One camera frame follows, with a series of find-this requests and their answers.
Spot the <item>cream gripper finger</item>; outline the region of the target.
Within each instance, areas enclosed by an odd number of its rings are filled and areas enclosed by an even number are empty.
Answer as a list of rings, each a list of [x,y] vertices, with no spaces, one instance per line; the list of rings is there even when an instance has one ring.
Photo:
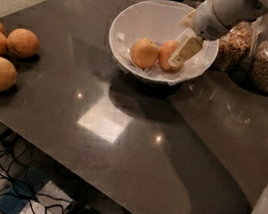
[[[199,53],[203,48],[203,41],[197,36],[180,35],[177,38],[178,48],[168,59],[168,64],[172,67],[180,67],[190,58]]]
[[[190,28],[192,25],[192,19],[194,17],[194,13],[195,10],[190,11],[189,13],[187,13],[185,15],[185,17],[183,17],[182,19],[180,19],[180,26],[182,26],[182,28]]]

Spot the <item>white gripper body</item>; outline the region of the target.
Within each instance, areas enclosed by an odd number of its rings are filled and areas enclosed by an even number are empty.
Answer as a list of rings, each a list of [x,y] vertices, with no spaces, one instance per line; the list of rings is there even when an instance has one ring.
[[[195,9],[190,25],[195,34],[206,41],[217,40],[229,32],[228,28],[221,24],[216,17],[213,9],[214,2],[215,0],[205,0],[201,3]]]

